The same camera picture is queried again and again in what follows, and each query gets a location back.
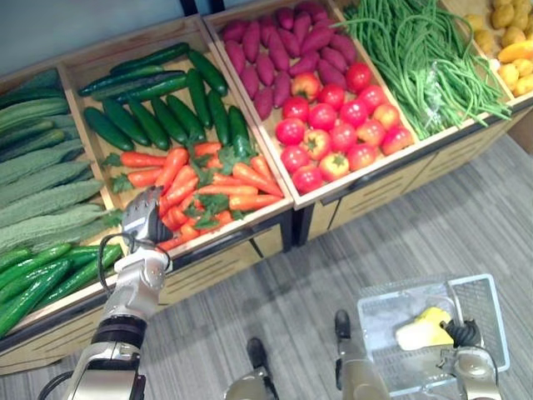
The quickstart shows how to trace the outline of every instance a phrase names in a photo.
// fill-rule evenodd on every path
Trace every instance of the robot leg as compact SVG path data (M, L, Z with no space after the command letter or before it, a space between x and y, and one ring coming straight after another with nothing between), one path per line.
M254 337L247 344L248 357L254 370L236 380L227 390L226 400L278 400L267 362L267 352L261 340Z

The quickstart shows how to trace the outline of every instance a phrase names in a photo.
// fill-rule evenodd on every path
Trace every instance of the plastic basket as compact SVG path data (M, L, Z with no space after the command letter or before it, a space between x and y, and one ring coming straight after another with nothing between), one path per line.
M425 391L454 380L436 366L446 346L406 352L396 343L395 331L431 306L446 310L456 321L474 318L498 371L509 368L500 304L490 274L426 277L367 287L357 302L363 341L391 396Z

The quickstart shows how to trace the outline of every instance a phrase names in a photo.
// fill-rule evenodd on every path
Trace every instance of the gray carpet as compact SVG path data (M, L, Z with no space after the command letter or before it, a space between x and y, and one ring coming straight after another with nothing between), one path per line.
M530 399L532 160L504 137L461 169L157 315L143 348L146 398L222 398L249 371L245 343L258 336L282 399L340 399L335 311L354 318L360 288L444 272L494 275L511 353L501 391ZM0 397L36 398L75 361L2 377ZM458 398L453 386L442 390Z

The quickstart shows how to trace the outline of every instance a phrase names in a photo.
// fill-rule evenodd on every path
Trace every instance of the sweet potato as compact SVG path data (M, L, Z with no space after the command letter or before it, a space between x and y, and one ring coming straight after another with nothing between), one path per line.
M259 114L259 118L264 121L272 112L272 103L274 100L274 92L270 87L264 87L253 99L253 105Z
M340 72L344 73L348 69L348 64L346 59L342 56L341 52L331 48L324 47L320 51L320 56L322 60L328 61L333 67L338 69Z
M329 46L342 54L348 65L352 65L357 60L356 46L348 36L339 34L333 35Z
M276 18L280 24L280 27L290 31L294 25L294 12L292 8L281 7L276 10Z
M296 36L296 39L298 40L298 44L300 46L303 43L303 39L306 38L310 27L311 16L308 12L302 11L298 15L296 15L296 17L294 18L294 27L292 28L292 32L294 33L294 36Z
M278 28L277 33L280 35L280 39L283 42L283 46L285 46L287 54L291 58L300 57L300 44L298 43L296 36L282 28Z
M316 64L320 59L318 52L309 52L289 68L289 75L295 77L300 73L313 73L316 70Z
M327 18L326 9L322 5L318 4L317 2L312 2L312 1L299 2L296 5L295 10L296 10L296 14L302 11L308 12L309 15L311 15L311 19L313 20L314 23L317 23L318 21Z
M272 60L264 53L259 54L256 62L257 75L259 80L265 86L271 86L274 82L274 64Z
M237 73L241 75L242 70L247 65L247 60L244 58L241 45L234 40L228 40L226 42L226 53Z
M224 27L224 30L222 31L222 39L224 42L234 40L235 42L240 43L247 28L248 22L234 19L233 21L228 22Z
M289 69L289 55L286 53L285 46L283 46L277 31L273 31L268 39L268 56L278 71Z
M268 48L268 39L270 34L276 30L274 20L270 15L265 15L259 18L259 28L261 30L261 44L263 47Z
M340 73L338 69L333 67L328 61L318 60L316 69L318 70L318 76L320 77L323 85L335 83L346 90L346 79L344 78L344 75Z
M333 37L333 30L328 27L315 27L303 39L300 54L316 52L327 46Z
M241 74L242 85L247 90L248 96L254 98L259 90L259 78L257 77L256 69L249 65L244 68Z
M274 107L279 108L291 96L291 77L280 71L274 81Z
M253 21L248 25L244 32L245 39L242 41L242 51L250 63L254 63L259 54L259 42L261 33L259 31L259 22Z

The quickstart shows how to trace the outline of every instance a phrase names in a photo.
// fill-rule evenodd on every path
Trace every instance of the tomato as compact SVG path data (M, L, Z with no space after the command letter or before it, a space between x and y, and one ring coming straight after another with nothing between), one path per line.
M341 120L354 128L362 125L368 117L368 111L361 100L351 100L341 107Z
M276 125L276 138L286 146L300 144L305 132L306 124L297 118L284 119Z
M347 155L350 170L357 171L358 169L368 167L375 162L377 154L377 146L372 146L368 143L356 144L350 149Z
M320 174L320 169L314 165L306 165L301 167L294 175L292 175L292 182L298 192L300 193L309 193L313 190L318 189L322 186L322 175Z
M385 137L385 129L374 120L366 121L357 129L357 137L372 146L379 146Z
M347 152L357 142L357 131L349 123L337 125L330 131L331 149L334 152Z
M328 83L322 88L318 95L318 101L320 103L329 104L336 111L344 104L344 89L335 83Z
M283 119L298 118L306 123L309 115L309 103L300 96L290 97L283 103L281 114Z
M281 162L289 173L293 173L309 163L309 156L299 146L287 146L281 153Z
M292 96L302 96L310 103L316 99L320 92L320 81L313 72L304 72L292 79Z
M350 172L348 159L338 152L330 152L318 164L325 181L331 182L345 177Z
M335 126L335 121L336 112L329 104L322 102L309 112L309 125L311 128L329 131Z
M359 93L370 85L371 79L372 72L363 62L354 62L346 73L346 85L348 90L353 93Z
M359 93L357 99L362 100L366 105L366 110L372 114L374 110L387 102L383 89L377 85L371 85Z
M381 151L386 156L399 152L415 142L413 136L404 127L393 127L381 142Z
M378 121L386 131L400 125L400 113L398 109L388 102L377 106L372 114L372 119Z
M311 129L304 135L302 145L311 160L320 161L331 151L331 138L326 131Z

